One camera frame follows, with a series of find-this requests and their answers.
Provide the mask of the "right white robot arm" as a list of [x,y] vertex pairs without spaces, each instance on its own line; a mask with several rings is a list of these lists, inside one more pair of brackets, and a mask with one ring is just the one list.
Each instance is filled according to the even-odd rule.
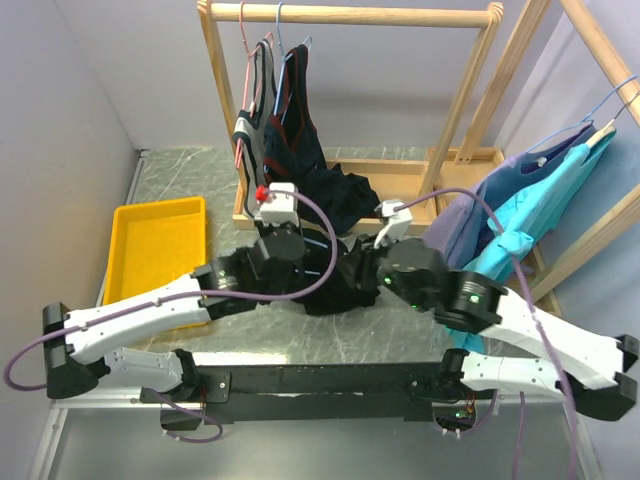
[[384,287],[443,326],[528,352],[509,358],[447,350],[437,376],[447,397],[486,390],[543,395],[569,400],[578,413],[609,422],[636,405],[638,383],[628,374],[639,357],[633,336],[591,333],[530,307],[484,275],[450,269],[438,251],[415,238],[384,247],[357,241],[337,267],[353,288]]

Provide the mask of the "blue wire hanger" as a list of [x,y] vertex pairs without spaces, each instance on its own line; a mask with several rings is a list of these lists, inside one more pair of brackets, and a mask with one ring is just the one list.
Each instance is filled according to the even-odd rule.
[[297,273],[317,280],[329,266],[331,246],[327,241],[296,237],[293,243],[293,258]]

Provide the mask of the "black tank top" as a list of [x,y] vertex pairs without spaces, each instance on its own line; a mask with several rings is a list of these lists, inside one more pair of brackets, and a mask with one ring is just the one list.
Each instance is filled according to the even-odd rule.
[[[305,228],[302,233],[304,238],[327,241],[331,246],[329,237],[318,230]],[[296,286],[294,290],[304,289],[316,281],[304,276],[304,284]],[[343,274],[335,267],[330,278],[322,286],[304,297],[294,299],[294,302],[301,304],[307,315],[328,316],[346,313],[356,308],[372,307],[379,295],[379,289],[359,291],[349,288]]]

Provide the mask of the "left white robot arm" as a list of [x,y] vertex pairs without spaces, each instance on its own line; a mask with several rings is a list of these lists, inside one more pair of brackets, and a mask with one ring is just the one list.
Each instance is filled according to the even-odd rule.
[[51,399],[85,394],[107,378],[116,384],[193,399],[200,378],[190,353],[152,354],[132,342],[192,323],[254,310],[269,295],[302,285],[305,242],[299,227],[263,227],[249,247],[196,268],[170,283],[92,309],[71,310],[57,302],[42,314],[46,393]]

